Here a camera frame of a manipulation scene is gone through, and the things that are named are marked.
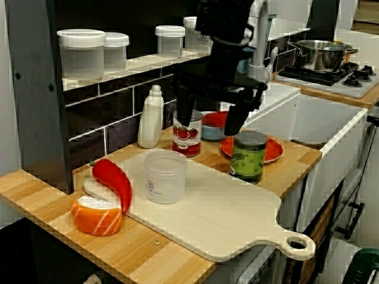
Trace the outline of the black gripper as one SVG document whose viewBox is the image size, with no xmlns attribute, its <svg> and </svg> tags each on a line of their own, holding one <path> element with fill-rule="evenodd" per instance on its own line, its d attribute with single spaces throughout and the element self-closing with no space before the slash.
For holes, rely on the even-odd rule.
<svg viewBox="0 0 379 284">
<path fill-rule="evenodd" d="M 255 53 L 250 47 L 214 43 L 210 55 L 176 65 L 173 90 L 177 97 L 177 120 L 189 126 L 198 97 L 238 102 L 229 107 L 224 126 L 224 135 L 236 135 L 249 113 L 257 109 L 257 103 L 252 101 L 260 100 L 268 88 L 265 79 L 248 74 L 248 64 Z"/>
</svg>

